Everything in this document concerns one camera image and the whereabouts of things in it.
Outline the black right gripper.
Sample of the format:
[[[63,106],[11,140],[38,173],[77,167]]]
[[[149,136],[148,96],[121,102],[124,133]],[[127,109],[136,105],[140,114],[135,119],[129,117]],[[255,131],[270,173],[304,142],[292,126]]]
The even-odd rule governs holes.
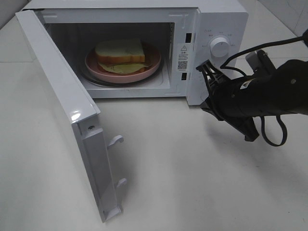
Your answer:
[[[251,103],[244,96],[249,84],[255,79],[251,76],[230,79],[215,68],[209,60],[196,67],[204,76],[208,97],[200,108],[213,115],[218,121],[225,121],[244,135],[245,141],[255,141],[259,137],[249,113]]]

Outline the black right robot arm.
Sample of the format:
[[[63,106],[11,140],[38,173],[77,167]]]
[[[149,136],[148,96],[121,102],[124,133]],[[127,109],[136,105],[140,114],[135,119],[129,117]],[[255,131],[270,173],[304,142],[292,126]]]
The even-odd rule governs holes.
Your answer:
[[[308,113],[308,64],[289,60],[278,69],[267,72],[265,67],[253,75],[230,79],[209,61],[197,67],[204,76],[208,97],[200,105],[217,120],[225,121],[253,142],[259,135],[270,145],[265,133],[265,117],[275,116],[282,129],[281,145],[287,140],[287,128],[281,116]],[[254,124],[261,119],[261,133]]]

